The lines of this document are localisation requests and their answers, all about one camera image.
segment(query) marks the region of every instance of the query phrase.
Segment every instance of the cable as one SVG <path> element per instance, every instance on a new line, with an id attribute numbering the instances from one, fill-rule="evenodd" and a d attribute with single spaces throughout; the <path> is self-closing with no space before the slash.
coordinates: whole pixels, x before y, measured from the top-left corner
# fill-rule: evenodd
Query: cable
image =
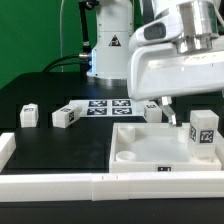
<path id="1" fill-rule="evenodd" d="M 50 72 L 52 69 L 54 69 L 56 67 L 67 66 L 67 65 L 79 65 L 79 64 L 80 63 L 77 63 L 77 62 L 56 64 L 56 65 L 51 66 L 48 70 L 46 70 L 46 72 Z"/>
<path id="2" fill-rule="evenodd" d="M 68 59 L 72 59 L 72 58 L 79 58 L 79 55 L 75 54 L 75 55 L 69 55 L 69 56 L 59 58 L 59 59 L 51 62 L 49 65 L 47 65 L 42 72 L 46 72 L 49 68 L 51 68 L 52 66 L 54 66 L 55 64 L 57 64 L 59 62 L 62 62 L 62 61 L 68 60 Z"/>
<path id="3" fill-rule="evenodd" d="M 62 0 L 61 1 L 61 9 L 60 9 L 60 53 L 61 53 L 61 58 L 63 57 L 63 52 L 64 52 L 64 37 L 63 37 L 64 5 L 65 5 L 65 0 Z"/>

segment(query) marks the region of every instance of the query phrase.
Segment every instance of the label on robot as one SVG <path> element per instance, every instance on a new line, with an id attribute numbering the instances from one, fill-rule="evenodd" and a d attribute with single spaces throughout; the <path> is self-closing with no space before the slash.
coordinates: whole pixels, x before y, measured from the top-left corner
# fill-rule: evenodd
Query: label on robot
<path id="1" fill-rule="evenodd" d="M 110 47 L 121 47 L 121 44 L 120 44 L 120 41 L 117 38 L 117 35 L 113 36 L 113 39 L 111 40 L 109 46 Z"/>
<path id="2" fill-rule="evenodd" d="M 89 101 L 89 107 L 106 107 L 106 100 L 91 100 Z"/>
<path id="3" fill-rule="evenodd" d="M 200 143 L 213 143 L 214 130 L 203 130 L 200 132 Z"/>
<path id="4" fill-rule="evenodd" d="M 196 129 L 191 125 L 191 128 L 190 128 L 190 137 L 191 137 L 191 139 L 194 142 L 196 142 L 196 134 L 197 134 Z"/>
<path id="5" fill-rule="evenodd" d="M 131 101 L 130 100 L 113 100 L 112 106 L 113 107 L 130 107 Z"/>
<path id="6" fill-rule="evenodd" d="M 88 109 L 87 115 L 107 115 L 107 109 L 106 108 L 97 108 L 97 109 Z"/>
<path id="7" fill-rule="evenodd" d="M 71 109 L 63 108 L 63 109 L 61 109 L 61 111 L 67 113 L 67 112 L 71 111 Z"/>
<path id="8" fill-rule="evenodd" d="M 123 114 L 132 114 L 131 108 L 113 108 L 112 110 L 113 115 L 123 115 Z"/>
<path id="9" fill-rule="evenodd" d="M 34 111 L 34 108 L 25 108 L 24 109 L 24 112 L 32 112 L 32 111 Z"/>

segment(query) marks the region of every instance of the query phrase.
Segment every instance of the white panel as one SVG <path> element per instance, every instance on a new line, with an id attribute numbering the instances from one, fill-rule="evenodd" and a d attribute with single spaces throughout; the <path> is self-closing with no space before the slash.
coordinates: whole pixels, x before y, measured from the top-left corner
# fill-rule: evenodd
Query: white panel
<path id="1" fill-rule="evenodd" d="M 91 200 L 91 174 L 0 176 L 0 202 Z"/>

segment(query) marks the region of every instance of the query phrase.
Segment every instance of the black cable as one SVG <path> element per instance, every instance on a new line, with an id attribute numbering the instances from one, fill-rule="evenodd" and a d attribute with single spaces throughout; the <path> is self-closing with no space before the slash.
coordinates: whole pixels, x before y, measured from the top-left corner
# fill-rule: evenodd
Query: black cable
<path id="1" fill-rule="evenodd" d="M 80 18 L 81 18 L 81 26 L 82 26 L 82 40 L 83 42 L 89 42 L 85 2 L 79 2 L 79 11 L 80 11 Z"/>
<path id="2" fill-rule="evenodd" d="M 83 42 L 83 51 L 84 52 L 91 52 L 91 46 L 89 43 L 89 33 L 88 33 L 88 26 L 86 20 L 86 9 L 85 9 L 85 2 L 79 2 L 79 11 L 80 11 L 80 18 L 81 18 L 81 30 L 82 30 L 82 42 Z"/>
<path id="3" fill-rule="evenodd" d="M 61 66 L 66 66 L 66 65 L 79 65 L 79 64 L 80 63 L 77 63 L 77 62 L 56 64 L 56 65 L 53 65 L 52 67 L 50 67 L 48 70 L 46 70 L 46 72 L 50 72 L 52 69 L 54 69 L 56 67 L 61 67 Z"/>
<path id="4" fill-rule="evenodd" d="M 77 55 L 77 54 L 69 55 L 69 56 L 65 56 L 65 57 L 59 58 L 59 59 L 57 59 L 55 61 L 52 61 L 49 65 L 47 65 L 44 68 L 44 70 L 42 72 L 47 72 L 48 69 L 50 69 L 52 66 L 54 66 L 58 62 L 62 62 L 62 61 L 65 61 L 65 60 L 68 60 L 68 59 L 72 59 L 72 58 L 79 58 L 79 55 Z"/>

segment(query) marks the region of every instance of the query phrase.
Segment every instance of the logo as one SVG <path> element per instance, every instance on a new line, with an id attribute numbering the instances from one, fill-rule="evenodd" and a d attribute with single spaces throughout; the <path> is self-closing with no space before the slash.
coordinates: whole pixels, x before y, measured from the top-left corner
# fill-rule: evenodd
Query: logo
<path id="1" fill-rule="evenodd" d="M 117 36 L 114 35 L 113 39 L 111 40 L 110 47 L 121 47 L 120 41 L 118 40 Z"/>

